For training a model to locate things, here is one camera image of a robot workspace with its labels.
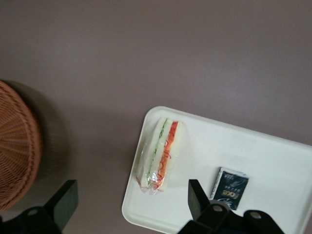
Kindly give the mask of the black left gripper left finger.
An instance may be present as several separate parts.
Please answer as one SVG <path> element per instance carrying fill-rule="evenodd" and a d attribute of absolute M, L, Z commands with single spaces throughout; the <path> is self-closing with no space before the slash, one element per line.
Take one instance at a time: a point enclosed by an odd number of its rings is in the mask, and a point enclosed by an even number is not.
<path fill-rule="evenodd" d="M 78 206 L 78 182 L 66 181 L 43 205 L 0 221 L 2 234 L 61 234 Z"/>

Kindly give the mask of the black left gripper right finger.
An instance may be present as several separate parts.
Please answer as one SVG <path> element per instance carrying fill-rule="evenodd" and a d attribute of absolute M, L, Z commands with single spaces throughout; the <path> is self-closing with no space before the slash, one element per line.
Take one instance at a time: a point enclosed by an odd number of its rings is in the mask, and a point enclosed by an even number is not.
<path fill-rule="evenodd" d="M 267 213 L 247 210 L 235 214 L 224 202 L 210 201 L 197 179 L 188 182 L 188 206 L 192 219 L 180 234 L 282 234 L 282 229 Z"/>

